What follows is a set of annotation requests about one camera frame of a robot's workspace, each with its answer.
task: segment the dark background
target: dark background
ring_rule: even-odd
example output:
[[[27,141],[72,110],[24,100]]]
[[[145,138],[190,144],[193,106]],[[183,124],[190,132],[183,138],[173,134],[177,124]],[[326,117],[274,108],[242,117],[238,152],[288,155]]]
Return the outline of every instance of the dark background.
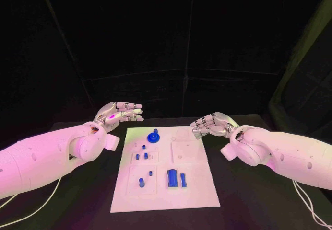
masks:
[[[1,148],[109,101],[144,118],[262,114],[317,3],[10,1]]]

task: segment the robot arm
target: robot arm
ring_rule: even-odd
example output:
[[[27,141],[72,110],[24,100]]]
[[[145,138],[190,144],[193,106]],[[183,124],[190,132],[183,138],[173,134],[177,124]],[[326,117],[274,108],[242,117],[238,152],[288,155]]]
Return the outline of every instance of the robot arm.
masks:
[[[294,181],[332,190],[332,145],[304,136],[239,126],[222,113],[201,117],[190,126],[196,139],[207,133],[229,138],[220,153],[251,166],[262,164]]]
[[[142,121],[141,105],[109,102],[92,122],[18,141],[0,151],[0,199],[30,191],[92,161],[102,149],[115,150],[106,134],[122,121]]]

